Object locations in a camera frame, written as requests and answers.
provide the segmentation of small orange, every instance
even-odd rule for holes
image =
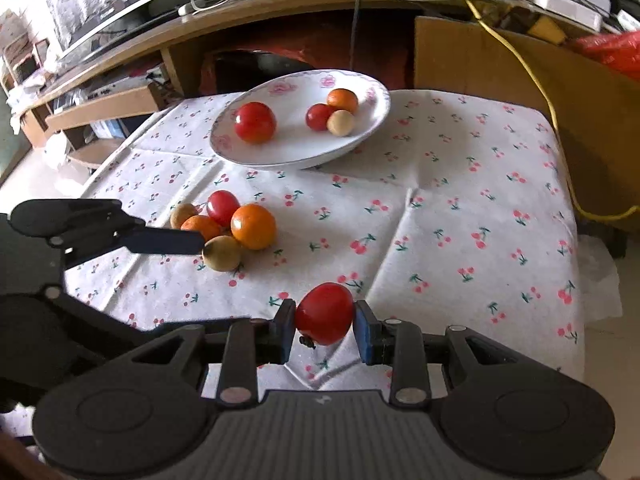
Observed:
[[[259,251],[275,241],[276,219],[261,205],[243,205],[231,217],[231,234],[247,249]]]
[[[354,114],[358,109],[358,96],[346,88],[336,88],[329,92],[326,103],[338,110],[347,110],[350,114]]]
[[[220,236],[221,233],[220,226],[211,218],[204,215],[196,215],[191,218],[187,218],[180,229],[199,232],[203,236],[205,242],[208,242],[216,236]]]

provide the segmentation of yellow cable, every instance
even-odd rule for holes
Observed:
[[[540,83],[540,81],[538,80],[536,75],[533,73],[533,70],[531,70],[531,68],[529,67],[527,62],[524,61],[524,59],[522,59],[522,56],[518,53],[518,51],[515,49],[515,47],[511,43],[509,43],[509,41],[507,41],[504,37],[502,37],[500,34],[495,32],[491,27],[489,27],[482,20],[482,14],[480,14],[480,12],[478,12],[478,9],[476,9],[476,6],[470,0],[465,0],[465,2],[466,2],[467,7],[469,7],[469,10],[471,10],[471,13],[475,17],[475,19],[478,20],[478,23],[480,24],[480,26],[482,28],[484,28],[484,30],[486,30],[489,34],[491,34],[501,44],[503,44],[507,48],[507,50],[509,52],[511,52],[516,57],[516,59],[520,62],[520,64],[524,68],[524,70],[527,71],[527,74],[529,74],[529,77],[531,78],[531,80],[538,87],[538,90],[540,90],[540,93],[542,94],[542,97],[545,99],[546,105],[549,108],[549,113],[551,114],[551,122],[552,122],[553,127],[554,127],[554,134],[556,136],[556,141],[558,142],[558,147],[560,148],[562,162],[564,163],[564,166],[568,169],[568,164],[566,163],[566,158],[564,157],[564,148],[562,147],[562,140],[560,139],[560,132],[559,132],[559,127],[558,127],[558,117],[556,115],[556,109],[554,108],[554,106],[553,106],[553,104],[551,102],[551,99],[546,94],[545,89],[543,88],[542,84]],[[578,212],[582,216],[584,216],[585,218],[588,218],[589,220],[595,220],[595,221],[599,221],[599,222],[613,222],[613,221],[616,221],[616,220],[622,220],[623,218],[628,218],[633,213],[635,213],[636,211],[640,210],[640,207],[638,207],[637,205],[633,205],[629,209],[627,209],[625,212],[617,214],[617,215],[596,215],[594,213],[589,213],[589,212],[585,211],[584,209],[582,209],[580,207],[580,204],[578,203],[578,199],[576,198],[576,195],[575,195],[574,184],[571,182],[571,175],[569,175],[568,171],[567,171],[567,179],[566,180],[567,180],[567,184],[568,184],[568,187],[569,187],[569,194],[571,196],[571,200],[574,203],[575,208],[578,210]]]

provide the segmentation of white cloth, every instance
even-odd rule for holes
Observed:
[[[356,150],[306,171],[255,171],[212,158],[210,124],[232,96],[185,101],[149,121],[88,182],[85,198],[167,226],[178,202],[217,189],[273,212],[276,243],[236,272],[199,256],[105,254],[66,273],[68,293],[110,316],[164,320],[273,317],[282,298],[341,282],[380,318],[443,333],[464,324],[582,377],[584,347],[572,208],[556,142],[539,112],[439,91],[392,92],[385,124]],[[297,339],[265,388],[390,383],[359,362],[351,333],[311,350]],[[205,387],[212,396],[217,366]]]

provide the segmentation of cardboard box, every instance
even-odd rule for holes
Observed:
[[[613,215],[640,205],[640,83],[544,41],[500,31],[551,98],[580,206]],[[546,101],[518,60],[475,23],[415,20],[415,88],[475,95],[540,110]],[[640,230],[640,212],[613,222]]]

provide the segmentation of wooden shelf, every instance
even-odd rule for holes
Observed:
[[[96,139],[67,156],[86,168],[97,170],[123,142],[124,139]]]
[[[58,132],[94,121],[108,121],[143,114],[152,114],[164,108],[165,102],[156,83],[116,92],[92,99],[78,106],[51,114],[45,119],[49,130]]]

